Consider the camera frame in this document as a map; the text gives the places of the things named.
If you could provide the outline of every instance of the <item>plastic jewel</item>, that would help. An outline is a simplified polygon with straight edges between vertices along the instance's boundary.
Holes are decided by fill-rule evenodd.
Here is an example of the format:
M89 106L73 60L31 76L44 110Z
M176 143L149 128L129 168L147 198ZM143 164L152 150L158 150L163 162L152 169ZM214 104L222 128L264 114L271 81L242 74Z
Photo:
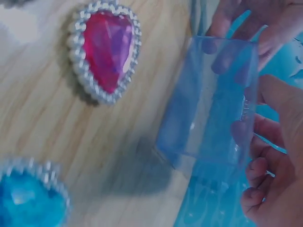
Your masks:
M115 0L100 0L74 18L68 45L78 80L99 103L115 104L138 63L142 33L137 16Z
M60 227L69 212L70 198L51 162L14 158L1 165L1 227Z

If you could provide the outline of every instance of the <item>wood grain surface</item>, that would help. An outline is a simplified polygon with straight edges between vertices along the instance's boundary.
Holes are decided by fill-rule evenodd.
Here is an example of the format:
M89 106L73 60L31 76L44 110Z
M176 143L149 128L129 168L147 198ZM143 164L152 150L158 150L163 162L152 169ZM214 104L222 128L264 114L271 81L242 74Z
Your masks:
M149 146L187 46L190 0L120 0L138 15L143 45L133 82L112 107L83 93L68 61L67 25L84 2L0 5L0 157L61 164L70 226L172 226L188 179Z

